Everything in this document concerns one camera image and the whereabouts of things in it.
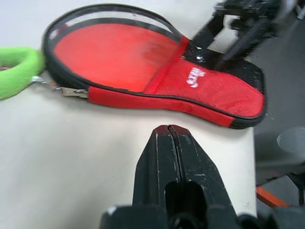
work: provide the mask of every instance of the gray floor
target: gray floor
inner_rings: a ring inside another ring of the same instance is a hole
[[[305,21],[291,15],[279,37],[266,40],[251,56],[265,73],[268,112],[255,129],[256,149],[267,148],[268,141],[284,130],[305,125]],[[263,186],[292,205],[298,205],[297,188],[288,177]],[[258,211],[269,207],[258,201]]]

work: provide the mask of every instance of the zipper pull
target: zipper pull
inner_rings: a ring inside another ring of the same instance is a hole
[[[61,91],[63,96],[77,96],[80,98],[88,98],[88,91],[84,89],[61,87]]]

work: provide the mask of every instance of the orange object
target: orange object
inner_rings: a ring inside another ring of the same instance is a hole
[[[256,196],[260,201],[262,201],[266,205],[270,206],[271,208],[289,206],[284,201],[282,201],[278,197],[272,195],[270,192],[266,191],[262,187],[256,188]]]

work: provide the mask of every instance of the white table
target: white table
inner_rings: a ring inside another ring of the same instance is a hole
[[[94,0],[2,0],[2,46],[39,48],[47,25]],[[215,0],[115,1],[152,10],[191,38]],[[223,51],[233,32],[218,36]],[[165,110],[116,109],[40,85],[0,102],[0,228],[97,229],[112,205],[131,204],[135,166],[154,128],[191,131],[216,163],[237,214],[256,214],[253,130],[222,128]]]

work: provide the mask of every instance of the green foam ring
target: green foam ring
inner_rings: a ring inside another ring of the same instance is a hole
[[[18,94],[30,83],[33,76],[45,68],[41,51],[29,47],[0,47],[0,99]]]

